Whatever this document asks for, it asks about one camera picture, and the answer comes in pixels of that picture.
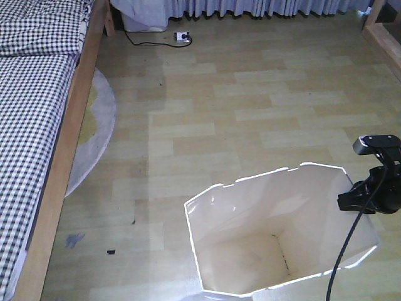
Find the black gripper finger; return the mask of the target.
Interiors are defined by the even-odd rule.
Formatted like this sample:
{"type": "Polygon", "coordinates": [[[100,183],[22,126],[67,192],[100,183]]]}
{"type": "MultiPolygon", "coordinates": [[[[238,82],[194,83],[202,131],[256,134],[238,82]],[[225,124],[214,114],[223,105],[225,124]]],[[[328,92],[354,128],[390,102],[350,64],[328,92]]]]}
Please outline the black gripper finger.
{"type": "Polygon", "coordinates": [[[353,188],[339,194],[337,203],[341,211],[361,211],[365,205],[365,189],[353,188]]]}

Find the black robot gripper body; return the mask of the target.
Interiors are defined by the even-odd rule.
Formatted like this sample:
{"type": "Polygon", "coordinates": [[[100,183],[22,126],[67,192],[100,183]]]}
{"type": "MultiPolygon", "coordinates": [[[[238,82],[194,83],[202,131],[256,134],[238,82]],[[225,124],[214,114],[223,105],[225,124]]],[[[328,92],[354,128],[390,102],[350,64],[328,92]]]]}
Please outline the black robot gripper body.
{"type": "Polygon", "coordinates": [[[381,166],[369,170],[362,181],[361,208],[365,214],[394,214],[400,209],[400,161],[391,161],[383,156],[377,159],[381,166]]]}

